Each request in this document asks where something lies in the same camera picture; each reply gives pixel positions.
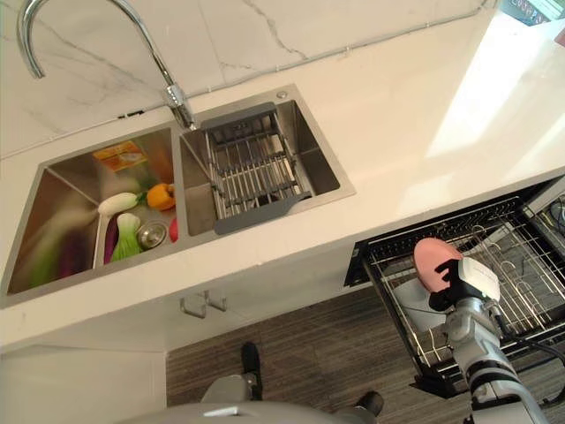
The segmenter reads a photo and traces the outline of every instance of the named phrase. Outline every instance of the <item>dishwasher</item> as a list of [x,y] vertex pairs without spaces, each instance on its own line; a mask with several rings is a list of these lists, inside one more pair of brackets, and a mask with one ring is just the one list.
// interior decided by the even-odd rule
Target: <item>dishwasher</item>
[[[468,390],[443,324],[419,328],[396,295],[417,276],[412,252],[424,238],[447,241],[497,275],[515,336],[553,346],[565,340],[563,194],[565,178],[557,178],[356,243],[345,285],[373,283],[416,368],[413,387],[442,398]],[[517,372],[551,359],[504,338],[501,348]]]

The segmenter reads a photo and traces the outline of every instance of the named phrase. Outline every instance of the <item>chrome faucet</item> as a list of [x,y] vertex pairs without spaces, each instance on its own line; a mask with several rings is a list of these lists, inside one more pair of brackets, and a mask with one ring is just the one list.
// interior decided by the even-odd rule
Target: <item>chrome faucet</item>
[[[43,78],[45,73],[41,69],[37,59],[35,58],[34,45],[32,44],[31,34],[34,24],[34,18],[39,9],[47,3],[48,0],[26,0],[22,5],[18,15],[18,45],[19,50],[26,62],[27,68],[35,78]],[[167,65],[162,60],[161,55],[155,45],[147,27],[141,20],[141,16],[133,9],[133,7],[125,0],[108,0],[120,11],[125,13],[127,17],[135,24],[139,30],[139,34],[143,39],[151,57],[155,61],[162,77],[165,78],[167,86],[163,90],[163,99],[170,107],[177,122],[185,129],[193,130],[196,128],[196,122],[190,111],[188,103],[185,101],[185,93],[182,88],[173,80]]]

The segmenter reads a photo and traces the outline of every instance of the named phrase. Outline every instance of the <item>sink rack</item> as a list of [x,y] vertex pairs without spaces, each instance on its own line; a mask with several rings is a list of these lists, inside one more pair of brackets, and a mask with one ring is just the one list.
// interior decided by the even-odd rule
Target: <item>sink rack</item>
[[311,197],[296,172],[297,161],[274,103],[210,119],[201,128],[219,220],[216,231],[231,231],[242,220],[283,215],[298,201]]

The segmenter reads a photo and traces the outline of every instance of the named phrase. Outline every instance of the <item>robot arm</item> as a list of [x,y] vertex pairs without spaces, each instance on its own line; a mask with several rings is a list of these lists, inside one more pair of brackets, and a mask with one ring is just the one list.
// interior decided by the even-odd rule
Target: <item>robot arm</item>
[[547,424],[538,403],[502,352],[490,319],[486,305],[497,305],[500,297],[496,275],[471,258],[447,261],[436,271],[445,269],[448,273],[444,280],[450,286],[431,294],[430,307],[455,307],[448,314],[446,326],[454,359],[471,392],[472,416],[466,422]]

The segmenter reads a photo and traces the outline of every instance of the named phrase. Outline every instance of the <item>cabinet door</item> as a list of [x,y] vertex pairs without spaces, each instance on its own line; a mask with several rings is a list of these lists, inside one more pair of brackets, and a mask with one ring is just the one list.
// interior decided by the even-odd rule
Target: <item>cabinet door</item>
[[[167,352],[220,335],[245,324],[232,311],[207,308],[206,318],[183,314],[181,296],[157,299],[72,325],[45,336],[42,345],[122,351]],[[185,297],[187,307],[199,311],[201,293]]]
[[228,309],[247,324],[331,299],[343,288],[353,245],[266,264],[223,286]]
[[[343,288],[352,245],[318,248],[315,254],[273,261],[208,286],[210,298],[228,310],[207,307],[206,318],[180,311],[181,294],[155,299],[45,336],[43,345],[167,352],[279,314],[350,292]],[[203,289],[185,295],[199,312]]]

